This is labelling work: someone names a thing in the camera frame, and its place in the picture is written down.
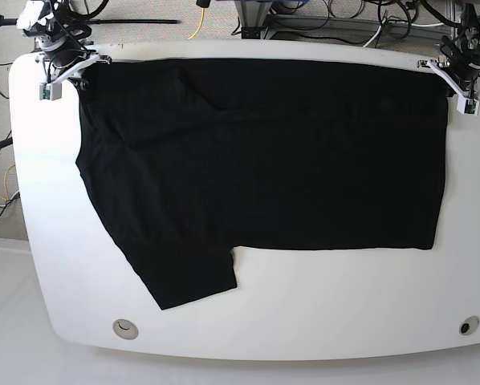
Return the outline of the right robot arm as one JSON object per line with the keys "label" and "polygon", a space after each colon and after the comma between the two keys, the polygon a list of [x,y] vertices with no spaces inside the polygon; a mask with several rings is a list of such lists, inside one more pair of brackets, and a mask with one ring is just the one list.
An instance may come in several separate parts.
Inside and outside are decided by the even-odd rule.
{"label": "right robot arm", "polygon": [[45,80],[39,86],[41,100],[62,97],[62,82],[79,76],[83,69],[94,63],[111,63],[107,55],[84,46],[83,41],[92,34],[88,23],[99,15],[108,3],[102,1],[97,8],[81,14],[73,11],[69,1],[28,1],[18,17],[16,27],[33,38],[42,52]]}

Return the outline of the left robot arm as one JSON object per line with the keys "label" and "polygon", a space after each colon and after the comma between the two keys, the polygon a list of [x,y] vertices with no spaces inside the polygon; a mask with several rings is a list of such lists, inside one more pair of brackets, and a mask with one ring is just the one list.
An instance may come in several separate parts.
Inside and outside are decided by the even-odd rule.
{"label": "left robot arm", "polygon": [[453,37],[441,37],[438,67],[470,98],[475,97],[476,83],[480,79],[480,1],[460,1],[462,10],[457,22],[427,1],[422,1],[421,5],[435,19],[454,30]]}

